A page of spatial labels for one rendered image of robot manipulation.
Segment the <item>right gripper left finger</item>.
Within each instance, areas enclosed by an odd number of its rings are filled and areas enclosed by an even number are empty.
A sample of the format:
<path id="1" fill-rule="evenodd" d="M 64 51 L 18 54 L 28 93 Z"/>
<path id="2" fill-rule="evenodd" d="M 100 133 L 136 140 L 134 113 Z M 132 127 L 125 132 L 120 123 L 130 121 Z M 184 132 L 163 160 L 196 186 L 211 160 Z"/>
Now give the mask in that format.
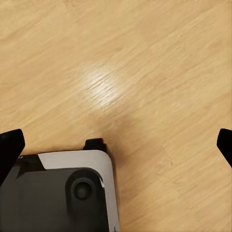
<path id="1" fill-rule="evenodd" d="M 0 187 L 25 147 L 21 129 L 0 134 Z"/>

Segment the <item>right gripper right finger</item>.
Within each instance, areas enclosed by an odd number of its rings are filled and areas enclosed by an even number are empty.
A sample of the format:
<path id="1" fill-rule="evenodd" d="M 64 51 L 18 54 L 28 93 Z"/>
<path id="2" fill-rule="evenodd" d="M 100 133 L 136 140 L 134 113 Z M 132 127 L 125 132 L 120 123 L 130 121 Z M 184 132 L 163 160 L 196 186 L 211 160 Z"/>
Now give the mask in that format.
<path id="1" fill-rule="evenodd" d="M 232 130 L 220 130 L 217 138 L 217 146 L 232 167 Z"/>

